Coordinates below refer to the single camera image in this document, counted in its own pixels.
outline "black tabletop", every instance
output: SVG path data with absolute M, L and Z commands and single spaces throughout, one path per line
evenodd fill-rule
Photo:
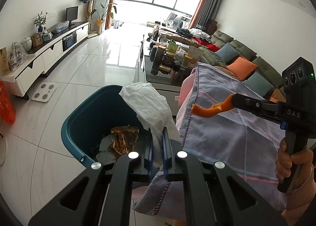
M 71 31 L 72 29 L 75 29 L 76 27 L 78 27 L 78 26 L 80 26 L 80 25 L 82 25 L 82 24 L 85 24 L 86 22 L 72 22 L 72 23 L 74 23 L 74 25 L 69 26 L 67 29 L 65 29 L 65 30 L 63 30 L 63 31 L 61 31 L 61 32 L 59 32 L 59 33 L 54 34 L 51 40 L 46 41 L 46 42 L 44 42 L 43 44 L 41 44 L 41 45 L 39 45 L 39 46 L 37 46 L 37 47 L 35 47 L 35 48 L 30 49 L 27 53 L 28 53 L 28 54 L 35 54 L 37 51 L 39 51 L 39 50 L 40 50 L 41 48 L 43 48 L 45 45 L 47 45 L 47 44 L 49 44 L 50 42 L 52 42 L 54 39 L 56 39 L 56 38 L 62 36 L 63 34 L 67 33 L 68 31 Z
M 151 69 L 153 66 L 153 62 L 149 60 L 149 56 L 144 56 L 145 59 L 145 73 L 146 73 L 146 81 L 152 83 L 160 83 L 167 84 L 172 86 L 181 87 L 183 81 L 181 82 L 171 82 L 170 74 L 163 74 L 162 72 L 158 72 L 157 75 L 151 74 Z

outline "tile floor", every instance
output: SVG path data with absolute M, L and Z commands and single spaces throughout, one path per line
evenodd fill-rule
M 0 167 L 0 192 L 23 225 L 85 169 L 62 143 L 64 120 L 100 87 L 133 83 L 140 41 L 150 31 L 125 23 L 86 40 L 49 77 L 38 78 L 28 90 L 31 96 L 42 82 L 57 85 L 47 103 L 12 97 L 16 121 L 0 126 L 8 143 L 7 158 Z M 0 160 L 4 147 L 1 140 Z M 130 225 L 163 226 L 165 222 L 171 221 L 131 211 Z

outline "drawer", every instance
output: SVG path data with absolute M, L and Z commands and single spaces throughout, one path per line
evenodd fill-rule
M 176 116 L 180 109 L 179 101 L 176 97 L 178 97 L 180 93 L 173 92 L 173 91 L 165 91 L 165 90 L 157 90 L 157 92 L 167 99 L 167 103 L 171 109 L 172 115 Z
M 76 31 L 76 33 L 77 33 L 77 41 L 79 41 L 80 39 L 82 39 L 83 37 L 88 35 L 88 28 L 89 28 L 89 25 L 85 25 L 84 27 L 79 28 Z
M 26 92 L 36 78 L 45 69 L 42 55 L 33 60 L 17 77 L 20 80 L 23 90 Z
M 61 40 L 45 50 L 41 55 L 43 57 L 44 67 L 46 68 L 49 66 L 51 62 L 62 54 L 62 52 L 63 44 Z

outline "human hand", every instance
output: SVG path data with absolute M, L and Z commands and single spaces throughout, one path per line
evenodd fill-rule
M 311 166 L 313 161 L 313 152 L 305 148 L 300 152 L 293 155 L 286 153 L 286 141 L 285 138 L 280 142 L 280 148 L 277 152 L 276 158 L 276 177 L 279 180 L 288 178 L 291 175 L 292 164 L 301 165 L 300 172 L 293 183 L 293 189 L 299 188 L 309 177 L 311 173 Z

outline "person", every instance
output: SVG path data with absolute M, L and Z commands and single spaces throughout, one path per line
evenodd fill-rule
M 290 156 L 286 153 L 286 148 L 286 141 L 282 139 L 276 158 L 276 177 L 283 180 L 290 176 L 293 164 L 301 165 L 298 177 L 293 183 L 293 191 L 286 194 L 286 209 L 282 213 L 288 225 L 293 226 L 313 200 L 316 193 L 316 183 L 312 165 L 313 152 L 305 148 Z

